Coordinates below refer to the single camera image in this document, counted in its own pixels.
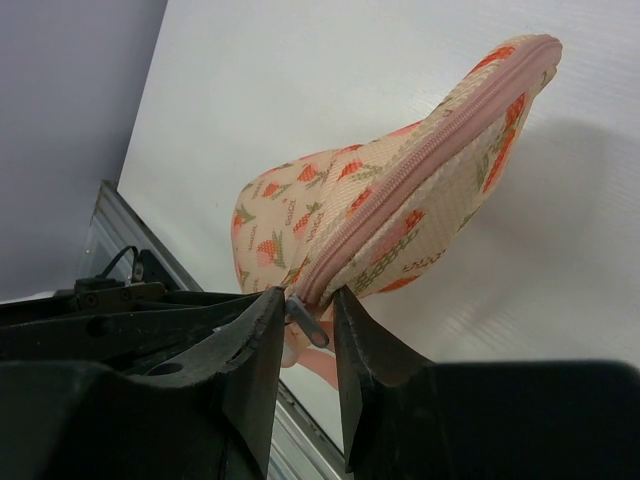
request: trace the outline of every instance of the fabric pouch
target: fabric pouch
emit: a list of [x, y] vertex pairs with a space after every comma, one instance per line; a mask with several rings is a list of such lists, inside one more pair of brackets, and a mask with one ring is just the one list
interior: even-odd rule
[[395, 290], [445, 253], [502, 177], [561, 56], [549, 35], [512, 38], [427, 118], [285, 163], [243, 189], [232, 225], [238, 280], [245, 293], [286, 287], [283, 366], [327, 345], [317, 322], [331, 321], [337, 289]]

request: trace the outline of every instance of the tulip print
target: tulip print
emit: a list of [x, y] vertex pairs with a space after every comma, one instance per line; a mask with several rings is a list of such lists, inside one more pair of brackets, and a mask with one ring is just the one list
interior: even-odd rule
[[275, 231], [271, 234], [270, 240], [265, 240], [256, 248], [258, 266], [261, 268], [275, 265], [276, 267], [286, 268], [282, 252], [282, 232], [277, 234]]

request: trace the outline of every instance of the black plastic part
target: black plastic part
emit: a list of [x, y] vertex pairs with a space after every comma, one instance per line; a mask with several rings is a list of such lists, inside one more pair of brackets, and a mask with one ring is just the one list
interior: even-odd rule
[[0, 308], [0, 478], [266, 478], [283, 291], [103, 286]]
[[356, 480], [640, 478], [640, 376], [616, 362], [435, 365], [334, 298]]

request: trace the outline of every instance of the white panel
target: white panel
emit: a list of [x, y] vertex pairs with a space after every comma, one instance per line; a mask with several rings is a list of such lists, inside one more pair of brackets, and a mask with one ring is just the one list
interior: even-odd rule
[[[120, 193], [204, 288], [235, 291], [229, 226], [247, 181], [415, 121], [495, 44], [551, 33], [564, 59], [500, 188], [427, 275], [366, 304], [437, 361], [640, 365], [639, 9], [171, 0]], [[288, 385], [339, 437], [335, 392], [300, 370]]]

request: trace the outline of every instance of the zipper tab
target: zipper tab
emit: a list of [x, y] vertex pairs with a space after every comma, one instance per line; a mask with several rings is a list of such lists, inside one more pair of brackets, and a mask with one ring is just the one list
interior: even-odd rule
[[297, 295], [291, 295], [284, 305], [284, 311], [295, 320], [311, 343], [318, 348], [327, 348], [329, 335], [325, 332], [316, 319], [309, 313]]

